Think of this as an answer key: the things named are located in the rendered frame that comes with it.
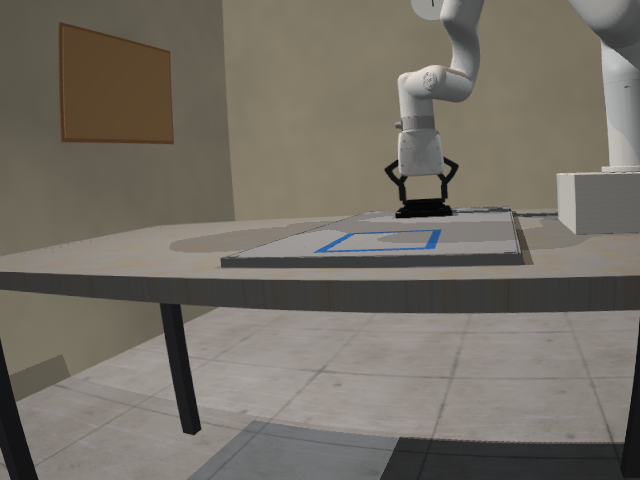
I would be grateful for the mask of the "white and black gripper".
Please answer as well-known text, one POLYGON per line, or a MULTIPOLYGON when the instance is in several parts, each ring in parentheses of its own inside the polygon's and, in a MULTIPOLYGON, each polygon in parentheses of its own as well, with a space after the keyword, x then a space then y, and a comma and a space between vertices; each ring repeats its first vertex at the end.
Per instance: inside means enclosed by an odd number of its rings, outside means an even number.
POLYGON ((442 181, 442 202, 445 203, 445 199, 448 199, 447 184, 454 177, 459 165, 443 156, 439 131, 434 130, 428 128, 410 129, 399 133, 398 159, 384 170, 389 178, 399 186, 399 200, 403 204, 406 202, 404 182, 408 176, 437 175, 442 181), (402 175, 400 179, 395 177, 392 172, 398 166, 398 161, 399 172, 402 175), (444 163, 451 167, 451 171, 446 177, 442 174, 444 163))

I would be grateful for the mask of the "blue tape outline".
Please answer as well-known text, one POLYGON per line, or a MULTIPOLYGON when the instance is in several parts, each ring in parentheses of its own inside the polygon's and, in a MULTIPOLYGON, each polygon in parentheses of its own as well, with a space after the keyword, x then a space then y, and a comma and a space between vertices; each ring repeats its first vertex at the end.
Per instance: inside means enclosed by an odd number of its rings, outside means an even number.
POLYGON ((324 246, 323 248, 313 252, 313 253, 322 253, 322 252, 354 252, 354 251, 385 251, 385 250, 414 250, 414 249, 435 249, 438 238, 440 236, 441 230, 418 230, 418 231, 393 231, 393 232, 369 232, 369 233, 349 233, 338 240, 324 246), (427 245, 422 248, 393 248, 393 249, 364 249, 364 250, 333 250, 326 251, 331 247, 337 245, 338 243, 344 241, 345 239, 351 237, 354 234, 369 234, 369 233, 394 233, 394 232, 419 232, 419 231, 433 231, 427 245))

